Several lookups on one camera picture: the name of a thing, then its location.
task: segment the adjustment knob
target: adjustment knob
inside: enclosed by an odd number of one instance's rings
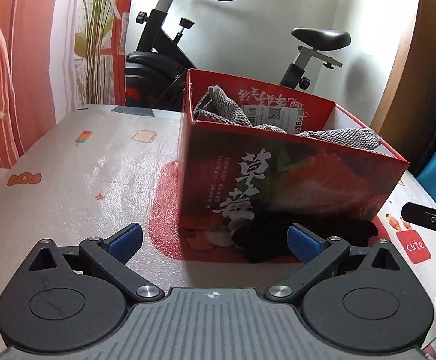
[[[148,20],[148,14],[146,12],[138,13],[138,16],[136,17],[136,22],[138,24],[143,24],[147,20]]]
[[[304,91],[306,91],[306,90],[308,89],[308,87],[310,86],[310,84],[311,84],[310,79],[308,79],[308,78],[306,78],[306,77],[303,77],[303,78],[300,80],[300,83],[298,84],[298,86],[299,86],[301,89],[303,89]]]
[[[189,30],[194,25],[194,21],[187,19],[186,17],[182,17],[180,20],[180,27],[184,27]]]

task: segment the strawberry box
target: strawberry box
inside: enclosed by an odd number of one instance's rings
[[[195,120],[193,110],[219,85],[249,119],[285,115],[288,134]],[[252,218],[255,210],[372,219],[408,162],[390,145],[374,152],[302,131],[366,128],[333,101],[253,79],[191,69],[179,145],[179,225],[202,229]]]

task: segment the metal screw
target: metal screw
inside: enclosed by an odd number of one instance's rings
[[[292,294],[292,289],[287,286],[273,286],[268,289],[268,293],[277,298],[286,298]]]
[[[155,286],[141,286],[136,290],[136,294],[142,298],[154,298],[159,295],[159,288]]]

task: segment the exercise bike seat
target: exercise bike seat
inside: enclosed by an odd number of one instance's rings
[[[293,28],[292,35],[319,51],[339,50],[352,42],[352,37],[346,31],[296,27]]]

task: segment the blue gripper pad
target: blue gripper pad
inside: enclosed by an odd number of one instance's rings
[[[286,238],[290,251],[306,264],[323,251],[323,246],[306,235],[300,228],[300,225],[290,226]]]
[[[109,244],[108,253],[122,264],[126,264],[142,245],[143,230],[141,226],[136,223],[129,230],[125,231],[122,235],[120,235],[120,237]]]

